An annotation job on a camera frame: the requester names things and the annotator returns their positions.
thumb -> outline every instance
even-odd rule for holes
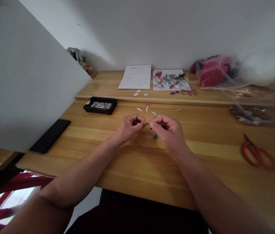
[[[163,134],[165,134],[166,130],[159,124],[155,122],[150,122],[150,127],[154,129],[154,131],[157,133],[157,135],[161,138]]]

paper sheet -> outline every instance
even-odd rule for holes
[[[161,75],[160,79],[158,77],[155,77],[155,74],[157,72],[162,72],[162,75]],[[188,80],[188,78],[185,79],[185,80],[182,80],[177,85],[178,89],[176,89],[176,88],[170,89],[169,85],[167,84],[167,82],[165,80],[162,82],[163,87],[161,87],[160,85],[157,85],[160,82],[160,80],[165,77],[166,74],[168,74],[168,75],[170,75],[170,74],[176,74],[178,76],[180,73],[183,73],[182,69],[175,69],[175,70],[154,70],[153,71],[154,91],[163,91],[163,90],[164,91],[177,91],[177,90],[182,90],[182,89],[189,90],[190,86],[189,86],[189,80]]]
[[[118,89],[151,89],[151,65],[127,66]]]

wooden shelf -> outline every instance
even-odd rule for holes
[[[153,79],[151,79],[151,89],[142,90],[139,95],[133,96],[136,90],[118,89],[119,83],[124,75],[124,71],[101,71],[92,82],[89,82],[76,96],[75,99],[89,99],[93,96],[115,98],[118,101],[144,102],[144,103],[167,103],[167,104],[188,104],[203,106],[231,106],[236,104],[231,96],[220,90],[201,89],[199,81],[195,74],[184,71],[189,78],[189,85],[193,86],[197,92],[197,96],[189,96],[182,94],[170,95],[170,91],[154,91]],[[266,88],[259,88],[260,91],[269,94]],[[238,103],[242,105],[254,106],[274,106],[275,98],[259,99],[253,97],[244,97],[238,99]]]

clear plastic bag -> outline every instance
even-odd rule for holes
[[[242,80],[239,74],[240,64],[230,56],[217,55],[197,60],[195,70],[201,88],[225,90],[251,84]]]

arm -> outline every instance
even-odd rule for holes
[[[274,233],[191,152],[178,121],[161,115],[150,126],[176,159],[199,211],[216,233]]]
[[[60,173],[0,233],[63,233],[73,208],[89,194],[118,148],[146,125],[140,115],[124,117],[111,138]]]

